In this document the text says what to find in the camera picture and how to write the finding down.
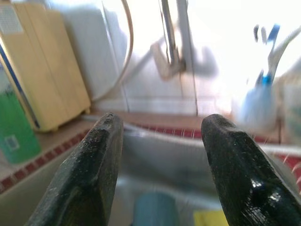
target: yellow sponge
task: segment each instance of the yellow sponge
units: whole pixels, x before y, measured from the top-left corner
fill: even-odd
[[[229,226],[222,210],[195,211],[194,226]]]

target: stainless steel sink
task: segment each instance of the stainless steel sink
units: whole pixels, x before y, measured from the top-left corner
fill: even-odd
[[[151,191],[175,199],[183,226],[195,210],[222,208],[201,140],[127,131],[109,225],[129,226],[135,200]]]

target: white wall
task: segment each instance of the white wall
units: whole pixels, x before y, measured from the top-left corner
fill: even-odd
[[[128,28],[120,0],[103,0],[106,20],[100,0],[40,1],[62,12],[90,96],[105,93],[118,78],[127,49]],[[176,2],[183,8],[186,0],[170,0],[171,9]],[[95,108],[187,115],[218,112],[221,106],[228,109],[229,94],[260,71],[253,27],[280,23],[280,41],[299,25],[294,5],[298,3],[292,0],[189,0],[188,32],[182,30],[181,37],[177,31],[187,71],[163,81],[150,53],[152,43],[164,40],[158,1],[128,0],[128,4],[135,39],[131,62],[122,85],[96,101]],[[179,18],[183,23],[185,13],[180,12]],[[296,46],[300,45],[299,37],[289,46],[278,75],[299,59]]]

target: sink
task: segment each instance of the sink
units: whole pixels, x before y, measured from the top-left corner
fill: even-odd
[[[279,146],[262,148],[271,153]],[[28,220],[54,172],[69,153],[55,158],[0,195],[0,225],[21,226]],[[201,140],[126,129],[109,226],[131,225],[135,200],[154,191],[175,199],[180,225],[194,225],[195,210],[222,209]]]

